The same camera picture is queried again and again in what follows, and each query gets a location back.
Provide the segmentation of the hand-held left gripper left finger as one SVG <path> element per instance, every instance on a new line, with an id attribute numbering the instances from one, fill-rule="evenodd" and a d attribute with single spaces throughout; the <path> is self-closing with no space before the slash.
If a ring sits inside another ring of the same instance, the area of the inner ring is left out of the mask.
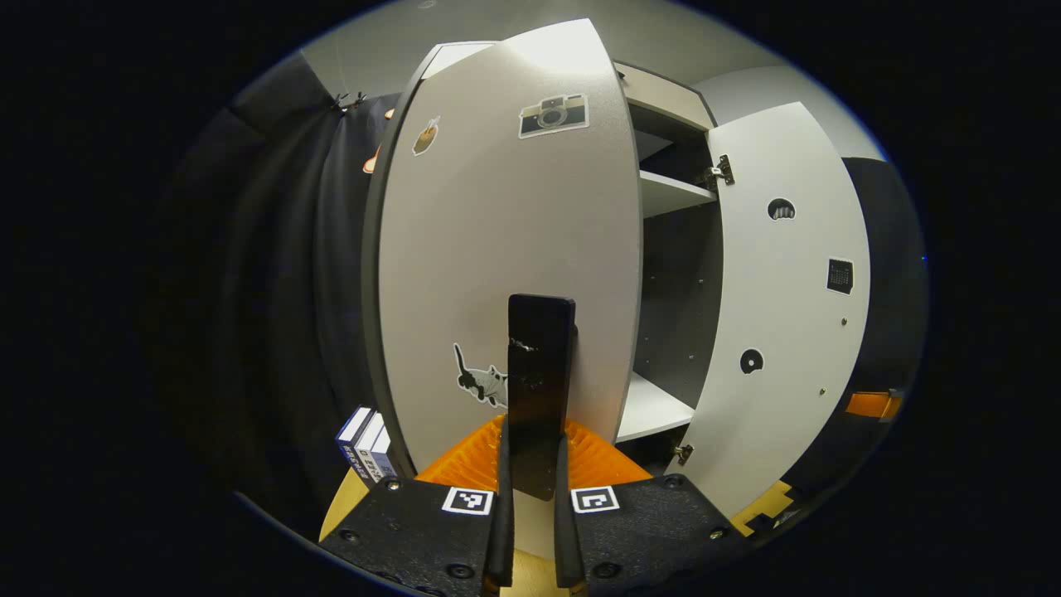
<path id="1" fill-rule="evenodd" d="M 321 549 L 405 596 L 497 596 L 512 582 L 514 487 L 500 415 L 418 478 L 377 482 Z"/>

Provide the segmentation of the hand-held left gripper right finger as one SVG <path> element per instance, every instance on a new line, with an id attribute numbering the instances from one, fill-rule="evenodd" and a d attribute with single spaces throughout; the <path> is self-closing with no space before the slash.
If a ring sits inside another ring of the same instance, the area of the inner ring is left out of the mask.
<path id="1" fill-rule="evenodd" d="M 555 495 L 557 583 L 573 596 L 690 596 L 751 551 L 682 473 L 653 476 L 566 420 Z"/>

